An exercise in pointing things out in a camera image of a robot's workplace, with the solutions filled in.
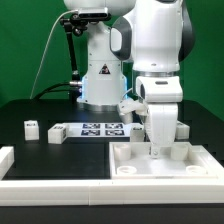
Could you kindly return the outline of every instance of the white plastic part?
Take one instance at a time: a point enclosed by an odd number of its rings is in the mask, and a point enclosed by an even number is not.
[[[121,33],[117,30],[112,28],[111,29],[111,50],[112,51],[119,51],[122,45],[122,36]]]
[[[121,62],[111,53],[110,30],[102,22],[89,24],[88,71],[82,79],[79,103],[90,106],[116,106],[126,92]]]
[[[171,147],[171,159],[183,161],[188,157],[188,145],[187,144],[174,144]]]
[[[117,168],[117,175],[133,175],[137,173],[137,169],[134,166],[120,166]]]
[[[149,104],[145,130],[153,145],[171,146],[175,139],[178,108],[176,104]]]
[[[169,149],[152,160],[149,143],[129,143],[132,158],[117,163],[111,150],[116,144],[121,142],[110,143],[113,179],[0,181],[0,206],[224,203],[224,169],[202,146],[188,143],[188,159],[174,161]],[[192,165],[206,174],[188,174]],[[137,173],[117,175],[120,166],[134,166]]]
[[[24,121],[25,140],[39,140],[39,126],[37,121]]]
[[[135,71],[169,73],[180,69],[178,55],[183,28],[180,0],[169,4],[137,0],[134,9],[124,17],[132,26]]]
[[[131,148],[129,144],[117,144],[114,146],[114,158],[117,161],[126,161],[131,158]]]
[[[110,143],[110,171],[112,179],[160,178],[164,180],[181,179],[184,181],[192,178],[203,181],[203,179],[221,178],[224,180],[223,167],[202,146],[192,146],[188,142],[174,143],[172,148],[162,148],[159,159],[153,159],[149,156],[151,146],[149,142],[130,142],[125,144],[128,144],[131,149],[131,158],[122,161],[116,160],[115,157],[116,147],[120,144],[122,143]],[[126,176],[123,173],[121,177],[118,174],[118,168],[126,166],[135,167],[138,172],[133,175],[128,173]]]
[[[14,163],[14,147],[4,146],[0,149],[0,180]]]
[[[177,121],[177,129],[175,138],[178,140],[189,139],[190,127],[186,124],[183,124],[180,121]]]
[[[69,10],[107,7],[109,13],[117,16],[128,13],[134,7],[135,2],[136,0],[64,0]]]
[[[130,132],[130,142],[143,142],[145,138],[145,129],[141,124],[133,124]]]
[[[144,88],[144,99],[150,102],[180,102],[183,98],[179,77],[137,77],[136,92],[139,96]]]
[[[68,136],[68,128],[66,124],[55,124],[48,130],[48,143],[62,144]]]
[[[207,170],[201,166],[187,166],[186,171],[189,175],[206,175]]]

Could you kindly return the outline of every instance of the white box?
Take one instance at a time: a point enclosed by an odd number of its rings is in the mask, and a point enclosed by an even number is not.
[[[49,144],[62,144],[67,138],[68,125],[55,124],[48,130],[48,143]]]
[[[176,139],[189,139],[190,127],[177,121]]]
[[[37,121],[24,121],[25,140],[39,140],[39,126]]]

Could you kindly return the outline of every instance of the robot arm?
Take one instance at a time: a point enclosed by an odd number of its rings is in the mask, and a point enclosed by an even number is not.
[[[134,63],[133,93],[147,111],[142,122],[151,141],[152,158],[158,158],[160,149],[174,142],[177,102],[183,95],[175,74],[180,69],[179,61],[193,47],[192,36],[182,0],[137,0],[134,9],[112,27],[112,52],[119,59]],[[183,42],[186,39],[190,39],[187,46]],[[124,119],[127,106],[123,101],[121,104],[118,108]]]

